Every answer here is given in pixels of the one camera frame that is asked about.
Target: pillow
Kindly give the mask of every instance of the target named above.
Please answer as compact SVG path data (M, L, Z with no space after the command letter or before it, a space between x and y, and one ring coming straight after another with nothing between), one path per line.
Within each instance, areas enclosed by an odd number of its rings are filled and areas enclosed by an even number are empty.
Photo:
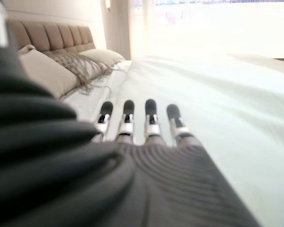
M19 56L27 76L60 98L77 86L77 78L70 71L45 54L31 50Z
M119 62L125 61L125 58L122 55L111 50L92 49L81 52L80 54L89 57L95 62L103 63L108 67L113 67Z
M80 91L83 91L86 95L93 89L90 84L92 80L112 73L112 70L106 65L77 53L56 54L50 58L77 77L81 88Z

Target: black fingertip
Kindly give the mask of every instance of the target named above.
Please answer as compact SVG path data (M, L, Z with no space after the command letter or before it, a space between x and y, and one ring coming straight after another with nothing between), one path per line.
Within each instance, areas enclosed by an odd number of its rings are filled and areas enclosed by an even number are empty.
M109 101L104 102L102 107L101 107L100 114L101 115L106 115L106 114L112 115L113 108L114 108L114 106L111 102L109 102Z
M167 116L169 120L180 118L181 114L180 114L179 108L175 104L170 104L167 107Z
M146 103L145 103L145 114L150 115L150 116L157 114L157 105L156 105L155 100L149 99L149 100L146 101Z
M127 100L124 103L123 113L126 115L130 115L133 114L133 112L134 112L134 103L132 100Z

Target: mattress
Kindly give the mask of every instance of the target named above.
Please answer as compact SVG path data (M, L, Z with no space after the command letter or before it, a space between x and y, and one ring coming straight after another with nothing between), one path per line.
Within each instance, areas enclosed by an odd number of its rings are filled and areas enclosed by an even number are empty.
M157 102L171 145L166 107L182 117L259 222L284 227L284 62L248 54L180 59L146 56L124 62L90 96L66 102L80 120L94 120L104 100L114 104L108 139L116 136L127 99L135 103L135 140L144 142L145 101Z

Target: upholstered headboard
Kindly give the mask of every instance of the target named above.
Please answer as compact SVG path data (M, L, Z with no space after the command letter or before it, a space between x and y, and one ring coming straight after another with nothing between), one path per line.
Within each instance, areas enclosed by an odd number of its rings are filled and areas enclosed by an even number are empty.
M8 25L18 41L19 48L31 44L48 56L95 48L87 26L19 20L9 20Z

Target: robotic hand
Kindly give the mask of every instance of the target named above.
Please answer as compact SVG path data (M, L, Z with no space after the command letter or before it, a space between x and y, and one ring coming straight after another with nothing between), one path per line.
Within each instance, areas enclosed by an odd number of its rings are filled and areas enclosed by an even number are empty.
M77 121L25 76L2 21L0 227L259 226L175 105L167 112L177 146L160 136L153 100L145 105L145 145L133 144L132 101L116 140L102 142L111 103L95 125Z

